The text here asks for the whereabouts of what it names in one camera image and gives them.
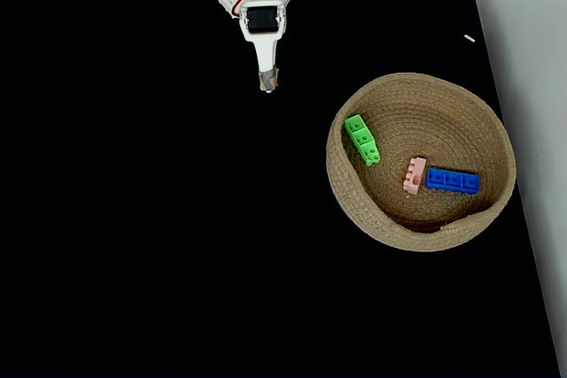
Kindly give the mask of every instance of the woven basket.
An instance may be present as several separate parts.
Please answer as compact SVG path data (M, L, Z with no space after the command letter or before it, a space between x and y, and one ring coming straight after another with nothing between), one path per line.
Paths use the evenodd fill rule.
M360 114L382 159L367 167L345 131ZM464 195L402 189L409 160L477 174L480 191ZM506 129L468 90L423 74L397 73L360 89L335 117L327 142L330 185L346 215L382 243L441 251L485 230L509 201L516 161Z

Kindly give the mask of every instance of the lego brick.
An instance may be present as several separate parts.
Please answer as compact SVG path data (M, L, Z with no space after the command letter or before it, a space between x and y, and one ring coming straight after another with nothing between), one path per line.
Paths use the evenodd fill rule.
M359 152L361 153L368 167L380 161L380 152L378 152L376 141L374 140L361 145L361 150L359 150Z
M419 185L423 179L425 171L425 158L411 158L409 161L408 173L404 181L404 190L409 194L417 195Z
M475 174L451 172L438 168L427 171L425 187L429 189L449 190L462 194L474 195L480 188L480 179Z
M356 132L357 130L360 130L362 128L366 128L366 124L359 114L351 117L350 119L346 119L345 126L346 132L348 132L348 134Z
M380 161L376 140L360 115L345 120L345 129L368 167Z

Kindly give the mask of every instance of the white wall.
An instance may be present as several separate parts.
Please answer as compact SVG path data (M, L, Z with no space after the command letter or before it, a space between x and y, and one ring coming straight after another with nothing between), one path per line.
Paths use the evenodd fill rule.
M477 2L555 351L567 376L567 0Z

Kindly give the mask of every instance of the pink lego brick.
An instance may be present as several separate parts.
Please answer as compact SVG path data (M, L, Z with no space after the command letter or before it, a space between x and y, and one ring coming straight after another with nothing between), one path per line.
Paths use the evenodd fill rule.
M425 172L425 158L411 158L404 181L404 190L409 194L417 195L419 185L422 182L423 173Z

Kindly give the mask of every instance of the blue lego brick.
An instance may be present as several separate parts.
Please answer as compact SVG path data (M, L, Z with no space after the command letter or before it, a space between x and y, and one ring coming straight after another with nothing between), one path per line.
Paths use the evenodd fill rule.
M449 172L438 168L430 168L427 171L425 187L429 189L474 195L478 193L479 186L479 178L475 174Z

